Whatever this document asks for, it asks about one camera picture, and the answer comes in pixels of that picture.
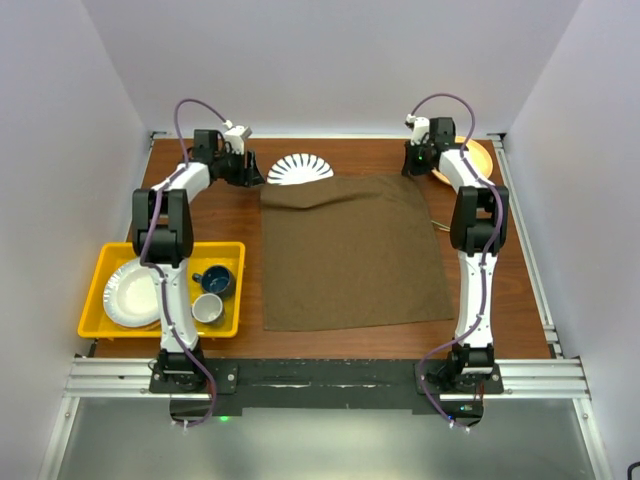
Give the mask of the brown cloth napkin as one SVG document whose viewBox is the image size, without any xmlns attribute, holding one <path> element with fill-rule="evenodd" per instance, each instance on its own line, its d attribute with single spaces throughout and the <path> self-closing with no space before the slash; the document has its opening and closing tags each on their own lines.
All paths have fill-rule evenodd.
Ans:
<svg viewBox="0 0 640 480">
<path fill-rule="evenodd" d="M 261 190 L 264 326 L 324 331 L 451 320 L 427 202 L 400 174 Z"/>
</svg>

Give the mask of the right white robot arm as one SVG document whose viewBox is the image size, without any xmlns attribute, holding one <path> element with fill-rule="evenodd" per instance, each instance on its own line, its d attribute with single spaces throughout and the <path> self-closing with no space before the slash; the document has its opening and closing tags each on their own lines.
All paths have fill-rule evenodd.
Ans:
<svg viewBox="0 0 640 480">
<path fill-rule="evenodd" d="M 460 302 L 454 339 L 442 367 L 424 375 L 441 389 L 469 392 L 494 370 L 491 300 L 498 253 L 506 240 L 509 191 L 491 182 L 473 164 L 465 141 L 456 140 L 452 118 L 409 114 L 402 174 L 433 170 L 447 178 L 456 193 L 449 238 L 460 266 Z"/>
</svg>

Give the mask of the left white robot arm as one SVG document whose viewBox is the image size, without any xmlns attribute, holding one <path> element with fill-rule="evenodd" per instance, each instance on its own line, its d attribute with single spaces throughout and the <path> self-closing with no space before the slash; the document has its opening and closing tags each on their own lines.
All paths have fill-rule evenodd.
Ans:
<svg viewBox="0 0 640 480">
<path fill-rule="evenodd" d="M 246 147 L 248 126 L 196 130 L 183 162 L 165 180 L 132 195 L 131 238 L 141 266 L 156 292 L 161 324 L 160 352 L 154 375 L 185 392 L 214 391 L 200 337 L 191 315 L 188 259 L 194 249 L 190 203 L 215 181 L 251 188 L 265 182 L 255 153 Z"/>
</svg>

